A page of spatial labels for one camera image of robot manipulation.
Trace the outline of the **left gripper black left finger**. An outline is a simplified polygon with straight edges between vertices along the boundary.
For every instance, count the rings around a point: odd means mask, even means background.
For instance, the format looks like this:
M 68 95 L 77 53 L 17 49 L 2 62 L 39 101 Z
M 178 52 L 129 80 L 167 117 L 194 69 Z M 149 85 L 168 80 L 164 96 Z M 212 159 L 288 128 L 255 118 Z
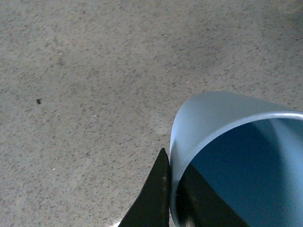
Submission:
M 140 191 L 139 196 L 122 218 L 122 227 L 168 227 L 171 169 L 165 148 L 162 148 Z

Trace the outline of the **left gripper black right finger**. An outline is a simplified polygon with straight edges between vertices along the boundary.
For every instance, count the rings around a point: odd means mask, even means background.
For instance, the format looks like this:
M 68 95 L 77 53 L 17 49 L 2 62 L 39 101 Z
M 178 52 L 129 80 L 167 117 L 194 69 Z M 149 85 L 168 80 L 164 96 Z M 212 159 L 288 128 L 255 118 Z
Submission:
M 188 165 L 178 184 L 177 218 L 181 227 L 249 226 L 193 164 Z

